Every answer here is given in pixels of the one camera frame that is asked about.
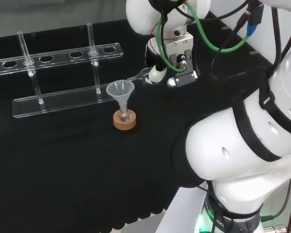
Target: screw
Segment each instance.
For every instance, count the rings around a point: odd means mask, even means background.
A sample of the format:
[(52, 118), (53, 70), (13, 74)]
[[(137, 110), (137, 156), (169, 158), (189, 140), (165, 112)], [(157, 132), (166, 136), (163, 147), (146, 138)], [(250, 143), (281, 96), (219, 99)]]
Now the screw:
[(178, 30), (174, 31), (174, 34), (175, 34), (175, 36), (180, 36), (181, 35), (181, 33)]

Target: metal bracket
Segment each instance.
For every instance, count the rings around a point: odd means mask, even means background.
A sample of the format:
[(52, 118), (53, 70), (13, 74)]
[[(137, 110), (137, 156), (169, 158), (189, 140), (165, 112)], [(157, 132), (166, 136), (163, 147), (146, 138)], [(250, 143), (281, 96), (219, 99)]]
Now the metal bracket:
[[(192, 51), (191, 50), (186, 50), (185, 52), (185, 57), (186, 57), (186, 70), (183, 71), (182, 73), (177, 73), (174, 78), (170, 78), (167, 82), (167, 85), (169, 87), (180, 87), (189, 83), (195, 82), (195, 80), (198, 78), (199, 70), (196, 71), (194, 70), (193, 62), (192, 62)], [(175, 54), (172, 54), (170, 56), (170, 60), (172, 63), (177, 62), (177, 57)]]

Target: silver connector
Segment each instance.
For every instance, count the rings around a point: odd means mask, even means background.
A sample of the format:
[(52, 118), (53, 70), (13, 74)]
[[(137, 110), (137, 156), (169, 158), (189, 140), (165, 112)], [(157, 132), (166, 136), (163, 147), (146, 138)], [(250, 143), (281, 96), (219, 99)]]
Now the silver connector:
[(287, 228), (285, 226), (276, 226), (276, 227), (265, 227), (265, 233), (287, 233)]

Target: green cable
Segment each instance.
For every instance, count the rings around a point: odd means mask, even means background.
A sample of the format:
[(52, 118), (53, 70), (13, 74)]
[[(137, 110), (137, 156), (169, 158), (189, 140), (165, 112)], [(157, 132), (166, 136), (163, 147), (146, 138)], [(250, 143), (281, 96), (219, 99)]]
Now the green cable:
[(171, 68), (173, 71), (177, 72), (177, 73), (181, 73), (184, 70), (183, 69), (178, 69), (176, 67), (174, 67), (172, 64), (170, 64), (170, 62), (167, 60), (167, 58), (165, 57), (165, 54), (162, 50), (162, 45), (161, 45), (161, 40), (160, 40), (160, 31), (161, 31), (161, 26), (162, 26), (162, 19), (160, 18), (159, 23), (157, 25), (157, 30), (156, 30), (156, 43), (157, 46), (159, 48), (160, 54), (162, 56), (162, 59), (164, 60), (164, 62), (166, 63), (166, 65)]
[[(213, 45), (213, 44), (208, 40), (208, 38), (206, 37), (206, 34), (205, 34), (204, 30), (203, 30), (202, 25), (200, 24), (200, 21), (199, 21), (199, 19), (198, 19), (198, 17), (197, 17), (197, 14), (196, 14), (195, 10), (192, 8), (192, 6), (191, 6), (188, 2), (185, 2), (184, 4), (185, 4), (185, 5), (187, 6), (187, 8), (191, 11), (191, 13), (192, 13), (192, 15), (193, 15), (193, 17), (194, 17), (194, 19), (195, 19), (195, 22), (196, 22), (196, 24), (197, 24), (197, 28), (199, 29), (199, 32), (200, 32), (200, 34), (202, 35), (202, 38), (203, 38), (203, 40), (205, 41), (205, 43), (206, 43), (206, 44), (209, 46), (209, 48), (211, 48), (212, 50), (214, 50), (214, 51), (218, 51), (220, 48), (215, 47), (215, 46), (214, 46), (214, 45)], [(162, 56), (162, 59), (164, 60), (164, 62), (166, 63), (166, 65), (167, 65), (169, 68), (171, 68), (173, 71), (175, 71), (175, 72), (177, 72), (177, 73), (181, 73), (181, 72), (183, 72), (184, 70), (183, 70), (183, 69), (178, 69), (178, 68), (174, 67), (174, 66), (173, 66), (173, 65), (168, 61), (168, 59), (165, 57), (165, 54), (164, 54), (164, 52), (163, 52), (163, 50), (162, 50), (162, 45), (161, 45), (161, 40), (160, 40), (160, 31), (161, 31), (161, 26), (162, 26), (162, 19), (160, 18), (159, 23), (158, 23), (158, 25), (157, 25), (157, 30), (156, 30), (156, 42), (157, 42), (157, 45), (158, 45), (158, 48), (159, 48), (160, 54), (161, 54), (161, 56)], [(229, 48), (229, 49), (222, 49), (222, 50), (221, 50), (221, 53), (233, 52), (233, 51), (239, 49), (239, 48), (240, 48), (244, 43), (247, 42), (248, 38), (249, 38), (248, 36), (245, 36), (244, 39), (242, 39), (242, 41), (241, 41), (239, 44), (237, 44), (237, 45), (235, 45), (234, 47), (231, 47), (231, 48)]]
[[(189, 11), (191, 11), (191, 13), (192, 13), (192, 15), (193, 15), (193, 17), (194, 17), (194, 19), (195, 19), (195, 22), (196, 22), (196, 24), (197, 24), (197, 27), (198, 27), (198, 29), (199, 29), (199, 32), (200, 32), (200, 34), (202, 35), (202, 38), (203, 38), (203, 40), (205, 41), (205, 43), (209, 46), (209, 48), (211, 48), (212, 50), (214, 50), (214, 51), (218, 51), (219, 50), (219, 48), (218, 47), (215, 47), (209, 40), (208, 40), (208, 38), (206, 37), (206, 34), (205, 34), (205, 32), (204, 32), (204, 30), (203, 30), (203, 27), (202, 27), (202, 25), (200, 24), (200, 21), (199, 21), (199, 19), (198, 19), (198, 17), (197, 17), (197, 14), (196, 14), (196, 12), (195, 12), (195, 10), (192, 8), (192, 6), (188, 3), (188, 2), (185, 2), (184, 3), (186, 6), (187, 6), (187, 8), (189, 9)], [(229, 48), (229, 49), (222, 49), (221, 50), (221, 52), (233, 52), (233, 51), (235, 51), (236, 49), (238, 49), (239, 47), (241, 47), (244, 43), (246, 43), (247, 42), (247, 40), (248, 40), (248, 36), (245, 36), (244, 37), (244, 39), (242, 39), (242, 41), (239, 43), (239, 44), (237, 44), (237, 45), (235, 45), (234, 47), (231, 47), (231, 48)]]

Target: black band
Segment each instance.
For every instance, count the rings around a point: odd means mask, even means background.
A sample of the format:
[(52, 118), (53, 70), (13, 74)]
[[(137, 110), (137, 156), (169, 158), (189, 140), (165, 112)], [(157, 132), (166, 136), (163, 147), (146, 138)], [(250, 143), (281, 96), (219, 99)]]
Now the black band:
[(291, 133), (291, 120), (275, 104), (275, 96), (270, 91), (265, 77), (260, 79), (259, 104), (283, 129)]
[(205, 210), (207, 212), (208, 217), (213, 222), (214, 216), (216, 217), (215, 226), (219, 228), (223, 232), (230, 233), (253, 233), (259, 226), (260, 223), (260, 209), (251, 214), (247, 214), (247, 216), (253, 216), (252, 219), (244, 222), (235, 222), (232, 220), (226, 219), (223, 215), (218, 214), (216, 208), (213, 206), (213, 201), (211, 201), (211, 197), (209, 195), (205, 198)]
[(261, 159), (266, 162), (273, 162), (280, 159), (270, 152), (260, 141), (252, 129), (250, 119), (247, 115), (246, 108), (243, 102), (243, 96), (238, 95), (232, 101), (234, 117), (240, 134), (248, 147)]

